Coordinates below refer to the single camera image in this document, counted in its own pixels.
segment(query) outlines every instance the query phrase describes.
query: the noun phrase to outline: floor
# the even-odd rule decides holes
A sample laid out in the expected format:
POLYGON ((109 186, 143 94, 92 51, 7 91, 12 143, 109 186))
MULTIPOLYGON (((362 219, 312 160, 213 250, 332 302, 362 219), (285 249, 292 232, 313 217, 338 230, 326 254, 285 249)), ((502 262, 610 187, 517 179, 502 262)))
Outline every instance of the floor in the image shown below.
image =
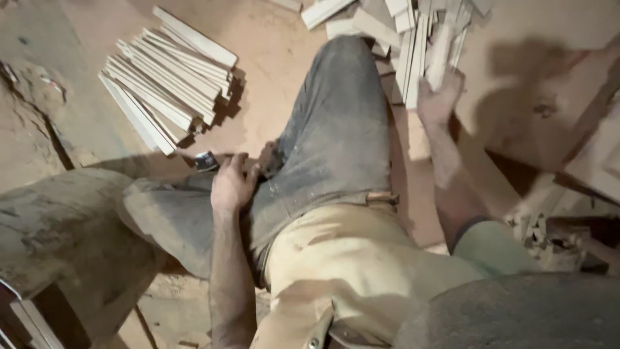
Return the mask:
MULTIPOLYGON (((256 157, 283 129, 311 60, 326 41, 323 27, 308 31, 299 14, 266 1, 22 0, 0 11, 0 59, 42 66, 65 82, 68 103, 52 118, 79 165, 108 163, 123 171, 146 165, 146 172, 156 176, 188 173, 180 156, 145 155, 144 145, 96 78, 105 57, 117 51, 116 39, 130 39, 143 27, 157 25, 150 14, 155 4, 235 52, 246 81, 240 111, 182 153, 245 151, 256 157)), ((620 32, 618 18, 620 4, 613 0, 596 6, 586 0, 498 0, 488 18, 470 27, 459 64, 467 74, 467 91, 457 108, 463 125, 459 147, 494 215, 510 212, 520 200, 482 150, 494 115, 503 112, 494 96, 518 86, 519 77, 553 49, 602 46, 620 32)), ((401 107, 393 112, 399 214, 419 245, 431 245, 442 237, 428 144, 415 114, 401 107)))

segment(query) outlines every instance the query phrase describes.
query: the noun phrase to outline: light wooden board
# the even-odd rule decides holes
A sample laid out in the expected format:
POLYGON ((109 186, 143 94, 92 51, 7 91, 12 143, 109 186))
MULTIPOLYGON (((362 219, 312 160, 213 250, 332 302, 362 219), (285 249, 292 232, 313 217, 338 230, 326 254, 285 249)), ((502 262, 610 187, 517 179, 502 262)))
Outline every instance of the light wooden board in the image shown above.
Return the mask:
POLYGON ((385 2, 392 17, 405 12, 409 7, 408 0, 385 0, 385 2))
POLYGON ((164 11, 161 7, 155 6, 153 8, 153 14, 166 23, 166 26, 176 30, 185 37, 187 41, 192 43, 193 47, 197 48, 198 51, 205 56, 211 57, 215 61, 230 68, 234 67, 237 63, 237 56, 235 56, 235 54, 164 11))
POLYGON ((361 30, 353 26, 352 18, 332 19, 325 23, 327 39, 332 40, 339 35, 359 35, 361 30))
POLYGON ((620 180, 620 143, 611 151, 603 167, 607 172, 618 177, 618 180, 620 180))
POLYGON ((415 31, 415 47, 411 60, 411 71, 409 73, 409 85, 407 86, 407 99, 405 107, 414 109, 418 106, 418 87, 420 78, 424 76, 424 58, 426 55, 426 42, 428 37, 428 26, 430 17, 420 12, 419 25, 415 31))
POLYGON ((214 101, 221 93, 221 89, 217 84, 201 76, 197 76, 183 63, 177 61, 175 58, 162 52, 153 45, 142 41, 135 41, 135 46, 147 53, 150 58, 157 61, 165 69, 168 69, 189 85, 193 86, 200 94, 211 101, 214 101))
POLYGON ((121 95, 118 93, 118 91, 114 87, 114 85, 116 84, 112 82, 111 80, 109 80, 108 78, 106 78, 102 74, 99 74, 99 79, 104 84, 105 88, 108 90, 110 95, 112 95, 112 97, 114 98, 114 100, 116 101, 120 109, 125 113, 125 115, 127 116, 127 119, 131 122, 133 128, 136 129, 138 135, 140 135, 140 138, 142 138, 146 146, 150 150, 157 149, 158 145, 154 137, 151 136, 151 133, 148 132, 147 128, 142 124, 142 122, 140 122, 138 116, 134 114, 129 109, 129 107, 126 105, 125 100, 121 97, 121 95))
POLYGON ((353 1, 354 0, 322 0, 320 2, 315 2, 314 5, 301 13, 301 18, 304 20, 308 30, 311 30, 353 1))
POLYGON ((395 30, 385 26, 385 24, 368 14, 364 9, 358 9, 353 16, 353 26, 381 42, 395 47, 400 47, 401 45, 401 38, 395 30))
POLYGON ((596 134, 565 167, 564 172, 589 188, 620 203, 620 179, 606 171, 604 164, 618 144, 620 104, 604 118, 596 134))
POLYGON ((374 43, 371 52, 379 57, 386 58, 389 53, 389 44, 377 41, 374 43))
POLYGON ((396 80, 391 95, 392 104, 400 104, 405 101, 405 94, 407 93, 405 84, 409 81, 407 70, 412 59, 413 40, 415 40, 414 32, 411 30, 402 36, 401 55, 396 66, 396 80))
POLYGON ((394 22, 396 23, 396 32, 398 34, 402 34, 407 30, 411 30, 411 28, 415 27, 415 22, 411 21, 409 18, 409 11, 402 12, 394 18, 394 22))
POLYGON ((135 81, 126 71, 123 71, 118 66, 108 64, 105 69, 106 73, 109 74, 109 78, 113 78, 115 82, 121 83, 123 89, 131 91, 132 94, 139 96, 142 100, 161 111, 162 114, 170 118, 181 129, 190 129, 192 117, 184 107, 135 81))
POLYGON ((367 14, 383 23, 386 27, 396 31, 394 16, 390 15, 389 9, 383 0, 361 0, 361 8, 367 14))

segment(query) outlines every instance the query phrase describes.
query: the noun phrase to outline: wood strip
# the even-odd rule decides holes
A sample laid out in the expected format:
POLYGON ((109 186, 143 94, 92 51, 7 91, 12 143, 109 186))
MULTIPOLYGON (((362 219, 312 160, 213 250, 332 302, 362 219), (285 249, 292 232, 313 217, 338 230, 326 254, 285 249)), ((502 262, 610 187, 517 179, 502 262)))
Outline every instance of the wood strip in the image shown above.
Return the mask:
POLYGON ((150 58, 158 62, 162 67, 187 82, 188 85, 193 86, 196 91, 208 99, 214 101, 221 93, 221 89, 216 83, 202 78, 201 76, 196 76, 196 74, 194 74, 189 67, 175 60, 174 57, 156 48, 150 43, 136 41, 135 46, 148 54, 150 58))
POLYGON ((159 148, 154 137, 151 135, 150 132, 148 132, 147 128, 142 124, 139 117, 131 111, 129 106, 126 104, 125 99, 123 99, 120 93, 116 90, 116 88, 114 87, 116 84, 112 80, 106 78, 101 73, 98 74, 98 77, 104 84, 110 95, 112 95, 120 109, 125 113, 127 119, 131 122, 133 128, 136 129, 138 135, 140 135, 140 138, 142 138, 146 146, 150 150, 155 150, 159 148))
POLYGON ((428 83, 433 91, 439 90, 443 82, 460 8, 461 0, 448 0, 445 20, 439 29, 438 38, 433 44, 432 63, 427 71, 428 83))
POLYGON ((449 62, 450 66, 453 68, 456 68, 459 65, 461 51, 463 50, 463 45, 465 44, 465 35, 467 35, 467 28, 463 29, 463 31, 454 39, 452 44, 449 62))
POLYGON ((389 53, 389 48, 390 48, 389 44, 377 41, 374 43, 373 48, 371 49, 371 52, 374 55, 377 55, 381 58, 386 58, 389 53))
POLYGON ((123 97, 127 98, 128 103, 134 106, 136 110, 140 113, 145 123, 151 125, 157 131, 157 134, 171 147, 172 151, 170 153, 164 152, 164 154, 169 155, 174 152, 174 150, 177 148, 177 143, 179 142, 179 140, 171 137, 169 132, 166 132, 167 128, 164 129, 162 125, 157 122, 157 120, 154 118, 154 115, 146 108, 146 105, 140 103, 134 96, 132 96, 125 90, 121 89, 121 92, 123 93, 123 97))
POLYGON ((149 75, 152 79, 155 79, 161 86, 166 88, 168 92, 172 93, 176 98, 180 99, 186 105, 190 106, 193 110, 197 111, 201 118, 204 119, 205 115, 210 116, 213 110, 214 104, 211 102, 210 105, 205 104, 201 100, 200 97, 192 94, 189 90, 180 87, 180 82, 178 80, 174 80, 172 75, 163 75, 161 71, 157 71, 152 66, 142 60, 139 57, 132 57, 131 62, 135 64, 138 68, 140 68, 143 72, 149 75))
POLYGON ((228 75, 230 72, 228 70, 213 64, 209 58, 198 52, 189 50, 178 45, 174 41, 165 39, 162 35, 163 34, 160 35, 157 32, 151 32, 150 30, 145 29, 143 36, 140 39, 160 48, 161 50, 165 50, 168 54, 172 55, 186 65, 199 66, 201 69, 211 72, 210 74, 213 76, 213 79, 229 81, 228 75))
POLYGON ((334 19, 325 23, 327 39, 332 40, 339 35, 359 35, 361 30, 353 26, 352 18, 334 19))
POLYGON ((315 28, 336 12, 351 4, 355 0, 322 0, 315 2, 301 13, 308 30, 315 28))
POLYGON ((411 30, 411 28, 415 27, 415 22, 412 22, 409 17, 409 11, 405 11, 401 14, 398 14, 394 21, 396 22, 396 32, 398 34, 404 33, 407 30, 411 30))
POLYGON ((202 119, 205 118, 205 115, 213 115, 213 101, 209 101, 198 93, 189 90, 187 85, 184 86, 184 82, 173 74, 164 70, 158 70, 153 62, 147 62, 139 56, 132 56, 131 62, 141 69, 143 73, 147 74, 163 88, 167 89, 168 95, 172 94, 176 99, 179 99, 194 111, 198 112, 202 119))
POLYGON ((47 321, 43 318, 41 313, 38 311, 37 307, 34 303, 29 299, 24 299, 19 302, 19 305, 23 308, 24 312, 33 322, 34 326, 39 330, 47 345, 50 346, 51 349, 65 349, 65 346, 60 342, 54 331, 47 324, 47 321))
POLYGON ((401 37, 398 33, 368 14, 364 9, 356 11, 353 16, 353 26, 381 42, 395 47, 401 46, 401 37))
POLYGON ((407 109, 417 108, 418 105, 418 87, 420 79, 424 76, 424 58, 426 54, 426 42, 428 38, 428 24, 430 18, 420 12, 419 25, 416 30, 414 55, 411 63, 411 72, 409 73, 409 85, 407 89, 407 99, 405 107, 407 109))
POLYGON ((190 116, 183 107, 176 105, 175 102, 168 100, 166 97, 162 97, 158 93, 154 93, 149 88, 145 88, 144 85, 134 81, 130 76, 119 69, 118 66, 112 63, 105 66, 105 72, 109 75, 109 78, 112 78, 113 81, 117 82, 124 90, 131 91, 132 94, 146 101, 184 130, 190 129, 193 119, 192 116, 198 116, 195 112, 192 112, 192 116, 190 116))
POLYGON ((387 9, 392 17, 397 16, 407 10, 409 7, 408 0, 385 0, 387 9))
POLYGON ((396 81, 392 89, 392 104, 400 104, 405 101, 405 89, 406 82, 409 77, 407 75, 407 69, 411 62, 411 51, 413 47, 413 31, 405 32, 402 36, 401 55, 399 56, 398 65, 396 66, 396 81))
POLYGON ((205 56, 211 57, 212 59, 230 68, 234 67, 237 63, 237 56, 235 56, 235 54, 208 37, 205 37, 203 34, 183 23, 172 14, 164 11, 161 7, 155 6, 153 8, 153 14, 166 23, 166 26, 176 30, 179 34, 185 37, 187 41, 192 43, 192 46, 197 48, 198 51, 205 56))

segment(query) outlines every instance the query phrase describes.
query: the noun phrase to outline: pile of wood scraps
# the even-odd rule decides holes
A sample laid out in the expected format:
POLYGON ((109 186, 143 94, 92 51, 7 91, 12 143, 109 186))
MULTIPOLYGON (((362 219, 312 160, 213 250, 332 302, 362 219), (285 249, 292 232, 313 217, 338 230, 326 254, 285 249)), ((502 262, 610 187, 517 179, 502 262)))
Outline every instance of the pile of wood scraps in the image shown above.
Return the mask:
MULTIPOLYGON (((417 90, 426 77, 438 89, 446 66, 458 64, 474 10, 489 13, 492 0, 361 0, 351 18, 327 21, 327 38, 360 35, 375 39, 372 48, 379 75, 395 74, 386 95, 393 104, 417 107, 417 90)), ((315 28, 351 0, 322 0, 301 13, 315 28)))
POLYGON ((99 78, 147 146, 170 155, 232 97, 237 56, 160 7, 160 29, 117 42, 99 78))

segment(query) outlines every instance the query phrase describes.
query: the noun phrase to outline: dirty jeans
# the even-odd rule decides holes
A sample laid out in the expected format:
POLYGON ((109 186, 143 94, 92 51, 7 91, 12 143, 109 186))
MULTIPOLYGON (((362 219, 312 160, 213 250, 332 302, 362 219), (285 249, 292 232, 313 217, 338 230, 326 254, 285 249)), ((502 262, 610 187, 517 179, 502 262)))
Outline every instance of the dirty jeans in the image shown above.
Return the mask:
MULTIPOLYGON (((386 103, 372 54, 357 37, 327 42, 316 55, 280 136, 284 165, 257 186, 242 212, 241 231, 255 280, 276 234, 321 206, 366 203, 372 192, 390 191, 386 103)), ((120 212, 136 233, 208 278, 214 174, 176 182, 139 179, 120 212)))

